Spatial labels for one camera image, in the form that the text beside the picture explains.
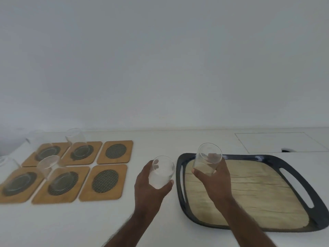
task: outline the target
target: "coaster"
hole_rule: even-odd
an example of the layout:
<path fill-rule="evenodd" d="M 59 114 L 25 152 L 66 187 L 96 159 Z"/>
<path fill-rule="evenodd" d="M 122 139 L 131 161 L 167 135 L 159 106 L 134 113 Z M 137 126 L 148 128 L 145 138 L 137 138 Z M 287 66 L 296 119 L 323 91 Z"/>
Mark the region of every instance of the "coaster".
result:
<path fill-rule="evenodd" d="M 126 172 L 126 165 L 95 166 L 82 189 L 80 201 L 121 198 Z"/>
<path fill-rule="evenodd" d="M 39 156 L 33 152 L 23 163 L 22 167 L 37 166 L 38 163 L 46 157 L 58 155 L 62 157 L 69 147 L 68 142 L 52 143 L 53 146 L 41 150 Z"/>
<path fill-rule="evenodd" d="M 89 165 L 95 161 L 97 153 L 101 149 L 101 141 L 90 141 L 86 145 L 81 143 L 73 144 L 61 160 L 66 166 L 70 165 Z"/>
<path fill-rule="evenodd" d="M 68 183 L 65 174 L 58 175 L 52 183 L 47 181 L 35 195 L 32 200 L 33 204 L 45 203 L 71 203 L 73 202 L 86 179 L 90 170 L 88 166 L 83 167 L 67 167 L 68 171 L 73 175 L 73 182 Z"/>
<path fill-rule="evenodd" d="M 133 141 L 107 141 L 98 156 L 97 164 L 128 163 L 133 149 Z"/>
<path fill-rule="evenodd" d="M 27 201 L 43 181 L 43 175 L 35 167 L 15 170 L 0 185 L 0 203 L 23 203 Z"/>

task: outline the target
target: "white wall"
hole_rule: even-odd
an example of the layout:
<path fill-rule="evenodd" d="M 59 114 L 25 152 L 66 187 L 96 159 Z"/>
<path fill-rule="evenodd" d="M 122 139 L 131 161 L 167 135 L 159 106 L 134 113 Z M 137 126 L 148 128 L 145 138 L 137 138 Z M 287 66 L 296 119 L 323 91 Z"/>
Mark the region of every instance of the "white wall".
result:
<path fill-rule="evenodd" d="M 0 0 L 0 153 L 32 129 L 329 126 L 328 0 Z"/>

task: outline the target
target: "person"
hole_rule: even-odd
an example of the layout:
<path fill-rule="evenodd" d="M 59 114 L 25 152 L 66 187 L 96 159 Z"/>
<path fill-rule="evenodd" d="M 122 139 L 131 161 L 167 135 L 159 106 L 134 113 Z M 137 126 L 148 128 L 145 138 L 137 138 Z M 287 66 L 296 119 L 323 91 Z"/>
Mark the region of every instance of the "person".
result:
<path fill-rule="evenodd" d="M 148 162 L 135 183 L 135 210 L 130 219 L 103 247 L 134 247 L 158 213 L 162 200 L 174 184 L 170 180 L 161 189 L 149 184 L 152 160 Z M 232 196 L 231 176 L 222 159 L 212 176 L 199 170 L 192 173 L 203 183 L 209 198 L 226 219 L 240 247 L 275 247 L 257 223 L 238 205 Z"/>

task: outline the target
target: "drinking glass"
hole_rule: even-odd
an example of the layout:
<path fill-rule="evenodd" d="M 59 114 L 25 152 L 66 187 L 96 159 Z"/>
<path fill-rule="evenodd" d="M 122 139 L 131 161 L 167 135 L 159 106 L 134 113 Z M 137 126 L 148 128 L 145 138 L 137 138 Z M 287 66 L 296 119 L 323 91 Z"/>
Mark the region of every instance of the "drinking glass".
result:
<path fill-rule="evenodd" d="M 211 143 L 202 144 L 195 156 L 193 168 L 211 176 L 222 159 L 222 152 L 218 146 Z"/>
<path fill-rule="evenodd" d="M 74 160 L 80 160 L 88 157 L 92 151 L 87 144 L 87 141 L 79 128 L 72 128 L 66 132 L 66 140 L 73 149 L 71 152 L 71 158 Z"/>
<path fill-rule="evenodd" d="M 27 142 L 31 145 L 33 151 L 35 151 L 35 159 L 38 161 L 43 160 L 46 157 L 58 154 L 58 147 L 47 139 L 43 130 L 36 130 L 30 132 L 26 137 Z"/>
<path fill-rule="evenodd" d="M 30 182 L 31 177 L 27 173 L 9 176 L 15 171 L 19 170 L 20 165 L 9 156 L 0 157 L 0 185 L 3 185 L 3 188 L 6 192 L 15 193 L 27 183 Z"/>
<path fill-rule="evenodd" d="M 73 183 L 73 175 L 60 163 L 60 157 L 57 155 L 43 159 L 36 167 L 55 191 L 65 190 Z"/>
<path fill-rule="evenodd" d="M 175 164 L 167 156 L 158 156 L 153 160 L 149 184 L 156 189 L 162 188 L 169 182 L 175 172 Z"/>

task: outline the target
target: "person's left hand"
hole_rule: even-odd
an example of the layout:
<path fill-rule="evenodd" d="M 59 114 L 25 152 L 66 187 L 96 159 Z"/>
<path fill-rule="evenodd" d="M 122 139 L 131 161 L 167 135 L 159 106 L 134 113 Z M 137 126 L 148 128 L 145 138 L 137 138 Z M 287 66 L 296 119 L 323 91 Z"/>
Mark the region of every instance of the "person's left hand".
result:
<path fill-rule="evenodd" d="M 150 160 L 138 174 L 135 183 L 135 212 L 146 216 L 153 220 L 160 210 L 160 206 L 164 197 L 171 191 L 174 184 L 170 180 L 161 189 L 155 189 L 149 184 L 148 176 L 153 160 Z"/>

